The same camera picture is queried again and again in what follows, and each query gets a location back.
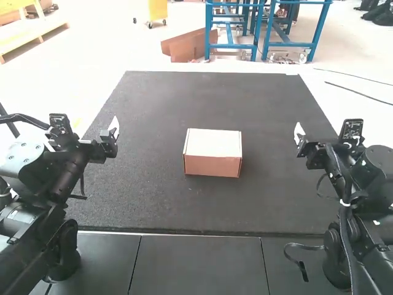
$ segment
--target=gray floor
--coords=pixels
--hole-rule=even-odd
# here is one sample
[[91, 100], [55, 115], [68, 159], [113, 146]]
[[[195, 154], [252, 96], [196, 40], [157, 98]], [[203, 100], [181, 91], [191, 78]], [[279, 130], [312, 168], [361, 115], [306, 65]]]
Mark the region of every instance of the gray floor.
[[[291, 250], [309, 283], [283, 255], [287, 242], [318, 239], [80, 233], [81, 269], [49, 295], [339, 295], [324, 277], [324, 252]], [[30, 295], [44, 295], [40, 282]]]

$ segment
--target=blue metal frame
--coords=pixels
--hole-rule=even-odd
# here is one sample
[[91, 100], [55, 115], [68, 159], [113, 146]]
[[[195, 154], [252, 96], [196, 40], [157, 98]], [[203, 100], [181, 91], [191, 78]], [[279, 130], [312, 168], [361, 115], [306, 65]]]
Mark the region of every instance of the blue metal frame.
[[[262, 60], [265, 61], [268, 56], [269, 52], [269, 46], [276, 46], [276, 47], [305, 47], [309, 48], [310, 53], [307, 56], [307, 61], [312, 61], [314, 58], [315, 50], [317, 48], [319, 38], [322, 33], [322, 29], [324, 27], [327, 11], [329, 10], [329, 6], [332, 3], [332, 0], [324, 0], [323, 2], [318, 2], [318, 1], [299, 1], [299, 0], [271, 0], [271, 7], [275, 7], [276, 4], [292, 4], [290, 6], [290, 9], [288, 11], [288, 16], [287, 17], [287, 28], [285, 31], [283, 31], [277, 22], [277, 19], [274, 18], [274, 11], [271, 11], [268, 13], [267, 11], [263, 10], [263, 14], [267, 17], [267, 30], [266, 30], [266, 36], [265, 40], [263, 42], [263, 50], [262, 50]], [[292, 26], [292, 20], [294, 19], [294, 9], [293, 9], [293, 4], [320, 4], [323, 5], [321, 15], [319, 16], [318, 24], [314, 33], [313, 41], [312, 42], [293, 42], [289, 39], [288, 34], [290, 33], [290, 29]], [[280, 38], [282, 39], [282, 42], [270, 42], [270, 33], [271, 29], [274, 29]]]
[[[256, 8], [258, 7], [260, 11], [263, 10], [263, 5], [258, 3], [258, 0], [253, 0], [253, 4], [250, 4], [251, 0], [243, 0], [243, 3], [240, 3], [240, 0], [236, 0], [234, 2], [220, 3], [213, 2], [213, 0], [206, 0], [206, 31], [205, 31], [205, 40], [204, 40], [204, 59], [210, 59], [210, 50], [211, 49], [251, 49], [251, 61], [255, 61], [257, 58], [258, 51], [258, 40], [260, 35], [260, 27], [262, 23], [262, 14], [258, 14], [256, 19], [256, 30], [254, 34], [254, 43], [253, 44], [235, 44], [233, 42], [232, 35], [232, 27], [231, 25], [242, 25], [243, 26], [243, 36], [247, 34], [247, 26], [248, 26], [248, 18], [250, 7]], [[214, 14], [214, 7], [223, 7], [225, 14]], [[235, 7], [235, 14], [231, 14], [229, 11], [229, 7]], [[241, 14], [239, 14], [239, 7], [242, 7]], [[220, 21], [214, 20], [214, 18], [219, 17], [227, 17], [227, 18], [239, 18], [239, 21]], [[228, 43], [226, 44], [210, 44], [210, 30], [215, 24], [225, 24], [227, 29], [227, 37]]]

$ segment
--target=cable tie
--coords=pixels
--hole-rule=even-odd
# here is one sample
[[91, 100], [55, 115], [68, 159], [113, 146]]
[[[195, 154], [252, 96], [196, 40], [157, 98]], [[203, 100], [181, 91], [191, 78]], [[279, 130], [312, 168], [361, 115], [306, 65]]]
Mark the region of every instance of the cable tie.
[[350, 207], [351, 206], [351, 204], [344, 203], [343, 199], [340, 199], [340, 204], [342, 204], [344, 207]]

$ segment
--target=cardboard box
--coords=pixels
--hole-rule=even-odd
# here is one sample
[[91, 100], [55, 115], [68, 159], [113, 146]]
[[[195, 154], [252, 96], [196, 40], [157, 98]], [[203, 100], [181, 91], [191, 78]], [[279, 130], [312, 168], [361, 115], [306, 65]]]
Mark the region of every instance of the cardboard box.
[[183, 150], [185, 174], [238, 178], [241, 161], [240, 131], [187, 130]]
[[[162, 53], [170, 56], [173, 63], [187, 63], [204, 57], [204, 31], [204, 28], [197, 29], [183, 35], [161, 41]], [[211, 30], [210, 43], [216, 44], [218, 38], [218, 30]]]
[[[52, 0], [39, 0], [39, 4], [41, 5], [42, 10], [47, 10], [51, 8], [53, 5]], [[27, 12], [36, 13], [36, 8], [34, 5], [29, 5], [26, 7]]]

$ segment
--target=wire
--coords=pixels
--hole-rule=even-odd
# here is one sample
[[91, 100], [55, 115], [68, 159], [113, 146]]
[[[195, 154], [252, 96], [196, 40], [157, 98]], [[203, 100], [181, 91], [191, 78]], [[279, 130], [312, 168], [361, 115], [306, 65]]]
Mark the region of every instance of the wire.
[[49, 295], [49, 292], [50, 292], [50, 289], [52, 288], [52, 286], [53, 286], [53, 284], [49, 284], [49, 286], [48, 286], [48, 288], [47, 288], [47, 290], [46, 290], [44, 295]]
[[337, 84], [334, 84], [334, 83], [331, 83], [331, 82], [327, 82], [327, 81], [325, 81], [325, 83], [326, 83], [326, 84], [329, 84], [329, 85], [332, 85], [332, 86], [335, 86], [335, 87], [338, 87], [338, 88], [342, 88], [342, 89], [348, 90], [348, 91], [350, 91], [350, 92], [353, 92], [353, 93], [356, 93], [356, 94], [359, 94], [359, 95], [362, 95], [362, 96], [364, 96], [364, 97], [366, 97], [366, 98], [369, 98], [369, 99], [371, 99], [371, 100], [375, 100], [375, 101], [377, 101], [377, 102], [379, 102], [379, 103], [384, 103], [384, 104], [387, 104], [387, 105], [389, 105], [389, 106], [393, 106], [393, 103], [388, 103], [387, 101], [383, 101], [383, 100], [379, 100], [379, 99], [377, 99], [377, 98], [373, 98], [373, 97], [371, 97], [371, 96], [368, 96], [368, 95], [366, 95], [366, 94], [364, 94], [364, 93], [361, 93], [361, 92], [358, 92], [358, 91], [356, 91], [356, 90], [349, 89], [349, 88], [346, 88], [346, 87], [344, 87], [344, 86], [340, 86], [340, 85], [337, 85]]
[[329, 69], [319, 69], [319, 68], [314, 68], [314, 69], [316, 69], [318, 71], [332, 72], [332, 73], [347, 75], [347, 76], [351, 76], [351, 77], [355, 77], [355, 78], [359, 78], [359, 79], [363, 79], [363, 80], [368, 80], [368, 81], [371, 81], [371, 82], [380, 83], [380, 84], [384, 84], [384, 85], [388, 85], [388, 86], [393, 86], [393, 84], [389, 84], [389, 83], [385, 83], [385, 82], [381, 82], [381, 81], [377, 81], [377, 80], [373, 80], [373, 79], [368, 79], [368, 78], [364, 78], [364, 77], [360, 77], [360, 76], [356, 76], [356, 75], [352, 75], [352, 74], [332, 71], [332, 70], [329, 70]]

